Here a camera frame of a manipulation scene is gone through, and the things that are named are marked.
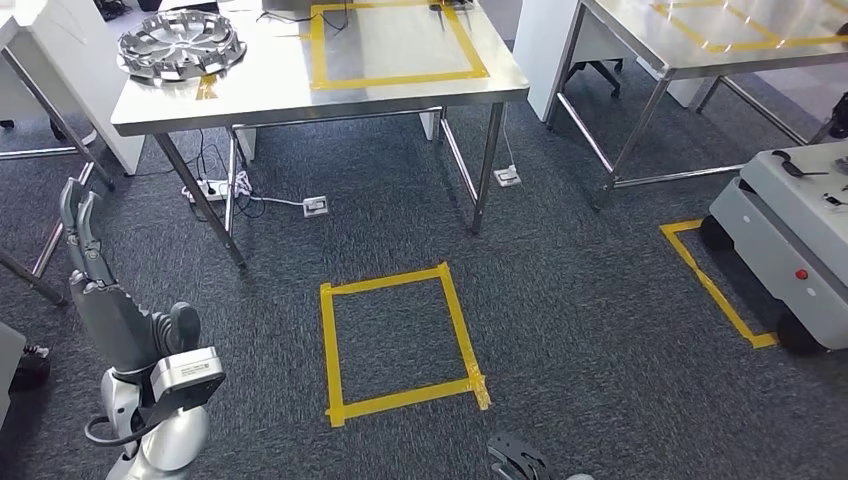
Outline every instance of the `stainless steel table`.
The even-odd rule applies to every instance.
[[[64,157],[69,154],[79,154],[85,160],[85,166],[80,172],[77,180],[79,180],[83,185],[88,183],[88,179],[91,176],[92,170],[96,171],[100,175],[100,179],[103,183],[106,184],[110,191],[115,189],[114,184],[112,183],[112,179],[109,174],[103,169],[103,166],[100,165],[100,162],[94,158],[94,155],[88,150],[88,147],[83,144],[79,135],[71,129],[56,107],[50,102],[49,99],[44,95],[44,92],[38,87],[35,83],[35,80],[27,73],[24,69],[23,65],[15,58],[15,55],[12,54],[12,51],[6,48],[9,42],[15,37],[15,35],[20,31],[20,26],[15,21],[15,10],[2,10],[0,9],[0,57],[3,60],[8,62],[9,66],[15,72],[17,77],[23,82],[23,84],[27,87],[33,97],[41,104],[41,107],[56,124],[59,130],[65,134],[65,137],[68,141],[71,142],[72,146],[70,147],[58,147],[58,148],[44,148],[39,150],[26,150],[19,152],[0,152],[0,161],[10,161],[10,160],[25,160],[25,159],[34,159],[34,158],[49,158],[49,157]],[[35,266],[30,270],[29,268],[22,265],[20,262],[15,260],[9,252],[0,248],[0,265],[6,267],[9,271],[15,274],[17,277],[22,279],[23,281],[30,284],[35,290],[37,290],[41,295],[50,300],[56,305],[64,305],[67,303],[57,290],[53,289],[50,285],[48,285],[44,280],[42,280],[42,275],[44,275],[44,270],[47,268],[47,263],[50,261],[50,258],[53,256],[53,253],[56,251],[56,247],[59,245],[59,240],[62,238],[63,227],[62,222],[57,221],[56,225],[53,227],[53,230],[50,234],[50,238],[47,241],[47,244],[41,251],[41,254],[38,257],[38,260],[35,262]]]
[[[716,77],[697,111],[727,85],[758,113],[799,144],[817,143],[831,122],[805,140],[726,75],[848,61],[848,33],[839,35],[848,20],[845,0],[580,0],[571,25],[557,100],[592,146],[607,171],[607,180],[594,206],[601,208],[615,188],[679,180],[739,170],[742,165],[678,172],[647,178],[622,179],[622,168],[645,130],[671,80]],[[621,42],[660,74],[654,92],[627,142],[611,161],[580,115],[562,93],[563,71],[572,63],[580,27],[594,15]],[[548,126],[553,123],[553,115]]]
[[[236,158],[246,159],[238,130],[430,113],[436,138],[447,138],[474,203],[471,229],[476,232],[492,175],[503,104],[526,99],[529,86],[482,8],[455,11],[436,8],[439,3],[322,4],[313,5],[311,12],[271,12],[277,18],[259,18],[261,2],[221,3],[222,14],[247,42],[244,59],[212,78],[159,86],[131,80],[112,123],[122,135],[153,134],[198,199],[209,225],[236,263],[244,266],[231,235],[232,202],[227,202],[222,223],[200,193],[169,132],[227,128],[228,174],[233,183]],[[288,22],[280,16],[305,21]],[[347,26],[336,31],[330,24]],[[492,104],[476,185],[446,115],[447,107],[469,104]]]

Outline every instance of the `yellow tape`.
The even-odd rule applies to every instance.
[[[845,5],[842,5],[841,3],[837,2],[836,0],[824,0],[824,2],[827,3],[828,5],[830,5],[831,7],[837,9],[837,10],[841,10],[844,13],[848,13],[848,7],[846,7]]]
[[[197,95],[194,97],[195,100],[209,100],[212,98],[218,98],[218,95],[215,95],[215,90],[212,87],[215,86],[215,83],[218,81],[218,75],[204,75],[200,77],[200,84],[197,86]]]
[[[442,10],[445,12],[445,18],[448,19],[448,24],[451,26],[451,30],[453,30],[453,34],[456,36],[459,46],[462,48],[463,53],[465,53],[465,58],[468,60],[468,63],[471,64],[471,71],[467,72],[472,75],[472,77],[469,78],[488,77],[489,71],[486,70],[486,66],[483,65],[483,60],[481,60],[480,56],[477,55],[477,49],[474,48],[474,44],[471,43],[471,39],[468,38],[468,34],[465,33],[465,28],[463,28],[462,24],[459,22],[459,18],[456,16],[456,10],[450,6],[442,7]]]
[[[309,26],[309,33],[312,35],[313,88],[316,84],[327,82],[327,57],[324,45],[324,17],[315,13],[315,7],[317,6],[318,5],[312,6],[312,21]]]
[[[736,16],[736,18],[738,18],[739,20],[742,20],[745,25],[749,25],[751,28],[756,30],[757,33],[774,42],[775,46],[778,42],[780,42],[779,36],[775,35],[774,33],[771,33],[768,28],[764,27],[762,24],[751,18],[750,15],[740,12],[730,3],[724,3],[723,6],[725,10]]]
[[[454,380],[439,385],[416,388],[406,392],[393,393],[383,397],[351,403],[344,406],[344,416],[345,418],[361,417],[393,408],[405,407],[415,403],[423,403],[438,398],[470,392],[471,390],[471,382],[468,379]]]
[[[824,0],[825,3],[833,6],[834,8],[841,10],[843,12],[848,13],[848,7],[841,5],[835,0]],[[669,8],[695,8],[695,7],[723,7],[728,13],[740,19],[745,25],[750,26],[754,30],[757,31],[760,35],[764,36],[767,40],[761,42],[745,42],[745,43],[734,43],[734,44],[711,44],[709,40],[705,39],[702,35],[696,32],[694,29],[689,27],[686,23],[684,23],[679,18],[675,17],[671,14]],[[651,4],[651,7],[660,15],[666,17],[672,25],[677,27],[681,33],[686,35],[690,40],[692,40],[696,45],[703,48],[704,50],[710,53],[726,53],[726,52],[749,52],[753,50],[767,50],[773,49],[777,47],[806,47],[813,45],[824,45],[828,43],[848,43],[848,35],[840,35],[840,36],[830,36],[830,37],[810,37],[810,38],[788,38],[781,39],[779,35],[773,33],[768,28],[766,28],[761,23],[757,22],[753,18],[749,17],[747,14],[733,7],[729,3],[720,0],[704,0],[704,1],[691,1],[691,2],[679,2],[679,3],[655,3]]]
[[[489,398],[488,390],[486,390],[484,377],[480,374],[480,367],[477,365],[474,349],[471,347],[471,337],[468,335],[468,328],[465,325],[462,308],[459,306],[459,297],[456,295],[456,287],[454,287],[450,269],[447,262],[442,263],[436,268],[442,276],[442,289],[445,291],[445,299],[448,302],[448,310],[450,310],[453,329],[456,333],[456,341],[459,344],[462,361],[465,363],[465,370],[468,372],[468,379],[471,381],[471,386],[474,389],[474,396],[477,397],[477,405],[480,407],[480,410],[486,410],[492,401]]]
[[[671,24],[674,25],[675,27],[677,27],[677,29],[680,30],[684,35],[689,37],[690,40],[695,42],[695,45],[698,45],[701,48],[707,47],[707,44],[709,44],[707,39],[702,37],[695,30],[692,30],[691,28],[689,28],[689,26],[686,25],[685,23],[683,23],[679,18],[672,15],[666,9],[665,5],[653,4],[653,5],[651,5],[651,7],[653,7],[653,9],[656,10],[657,13],[659,13],[660,15],[668,18],[668,20],[671,22]]]
[[[381,7],[410,7],[430,4],[439,4],[439,0],[399,0],[379,3],[349,3],[348,9],[381,8]],[[483,64],[483,60],[477,54],[474,44],[465,32],[462,23],[456,15],[456,11],[449,5],[442,5],[451,31],[459,42],[459,46],[465,55],[470,70],[463,72],[424,73],[419,75],[400,75],[395,77],[356,78],[348,80],[330,80],[327,74],[326,40],[324,38],[324,19],[322,13],[332,10],[344,9],[344,4],[328,4],[312,6],[312,82],[313,90],[349,90],[369,87],[383,87],[388,85],[407,85],[415,83],[443,82],[448,80],[469,80],[473,78],[486,78],[489,71]]]
[[[330,408],[330,425],[344,425],[344,400],[342,399],[342,373],[339,366],[339,348],[336,343],[336,319],[333,313],[332,287],[329,283],[321,285],[321,316],[324,327],[324,355],[327,361],[327,395]]]
[[[345,405],[342,397],[341,369],[339,366],[339,351],[336,340],[335,314],[333,312],[333,295],[350,295],[431,279],[441,280],[454,332],[456,333],[457,343],[462,354],[462,361],[465,364],[465,370],[468,372],[468,378]],[[486,389],[486,378],[480,373],[480,367],[474,356],[474,350],[471,347],[471,338],[468,335],[468,328],[465,325],[465,319],[459,305],[459,298],[457,297],[456,288],[454,287],[453,278],[451,277],[447,263],[442,263],[435,268],[418,272],[402,273],[400,275],[365,280],[338,287],[324,283],[321,285],[321,316],[323,319],[324,353],[327,360],[327,390],[330,403],[330,407],[326,413],[330,417],[331,426],[341,427],[344,425],[345,420],[349,418],[465,392],[474,393],[480,410],[486,410],[491,405],[492,401]]]
[[[773,345],[777,345],[777,337],[774,333],[762,333],[762,334],[754,334],[748,325],[739,317],[739,314],[736,313],[736,310],[733,309],[733,306],[730,305],[730,302],[721,293],[721,290],[713,283],[712,279],[704,273],[701,268],[698,266],[698,263],[695,261],[695,258],[692,257],[692,254],[689,253],[689,250],[683,245],[683,242],[677,237],[678,232],[683,232],[686,230],[694,230],[701,226],[701,220],[690,220],[687,222],[673,223],[669,225],[661,225],[660,230],[662,230],[665,237],[668,239],[671,246],[677,251],[686,265],[689,265],[689,268],[695,272],[695,276],[698,277],[698,280],[701,282],[701,285],[709,292],[710,296],[713,297],[716,304],[719,306],[722,312],[724,312],[725,316],[727,316],[730,323],[736,328],[742,337],[751,342],[751,345],[754,348],[763,348],[763,347],[771,347]]]
[[[333,295],[350,295],[352,293],[362,293],[368,290],[376,290],[378,288],[394,287],[405,283],[415,283],[433,278],[439,278],[440,271],[438,267],[421,270],[418,272],[401,273],[390,277],[375,278],[373,280],[363,280],[361,282],[349,283],[339,287],[332,287],[330,293]]]
[[[809,37],[809,38],[790,38],[783,45],[787,47],[809,47],[812,45],[824,45],[827,43],[848,43],[848,35],[838,35],[833,37]]]

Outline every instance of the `floor outlet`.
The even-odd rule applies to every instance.
[[[502,187],[511,187],[521,183],[521,178],[518,177],[518,172],[515,171],[515,166],[510,165],[509,168],[503,170],[495,170],[495,180]]]
[[[330,213],[327,205],[327,197],[312,197],[303,199],[303,216],[306,218],[317,217]]]

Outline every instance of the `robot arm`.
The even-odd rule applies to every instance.
[[[98,352],[112,365],[101,380],[106,415],[85,428],[98,446],[123,446],[109,474],[115,478],[184,478],[206,438],[203,405],[225,374],[214,347],[198,348],[200,318],[189,304],[169,313],[141,309],[121,287],[92,230],[99,197],[83,195],[68,179],[60,215],[75,271],[70,278],[74,303]],[[109,423],[115,439],[95,435],[92,427]]]

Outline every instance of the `carpet floor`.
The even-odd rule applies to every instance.
[[[765,84],[739,80],[802,131],[816,130]],[[566,89],[611,153],[654,85],[634,63],[621,81],[620,99],[589,70]],[[472,171],[487,118],[483,107],[450,110]],[[45,128],[21,124],[0,145],[19,148]],[[527,104],[510,104],[506,131],[523,183],[492,187],[478,236],[468,232],[470,205],[447,145],[427,142],[415,116],[260,131],[249,168],[258,191],[326,195],[330,214],[304,219],[299,207],[269,204],[259,218],[237,216],[244,274],[179,196],[175,174],[123,178],[109,162],[118,188],[105,195],[96,228],[113,270],[144,306],[195,305],[202,342],[218,349],[227,371],[207,407],[212,430],[193,477],[494,478],[485,445],[500,431],[544,452],[556,478],[848,477],[846,354],[799,360],[779,347],[752,349],[659,229],[703,216],[730,176],[617,191],[598,213],[588,199],[603,170],[567,115],[549,132]],[[223,151],[223,140],[205,132],[207,145]],[[175,141],[187,158],[197,155],[197,132]],[[735,164],[787,146],[726,89],[703,115],[665,98],[626,174]],[[213,149],[205,160],[219,177]],[[496,167],[509,161],[502,136]],[[76,158],[0,164],[6,249],[35,259],[64,178],[80,167]],[[148,139],[139,173],[167,169]],[[481,411],[465,393],[331,428],[320,285],[441,262],[492,406]],[[67,290],[70,270],[60,248],[46,279]],[[119,452],[88,444],[82,425],[101,413],[108,365],[73,308],[50,306],[4,270],[0,284],[2,320],[52,347],[53,359],[43,390],[13,397],[0,430],[0,477],[103,478]],[[437,284],[344,297],[336,323],[346,402],[463,376]]]

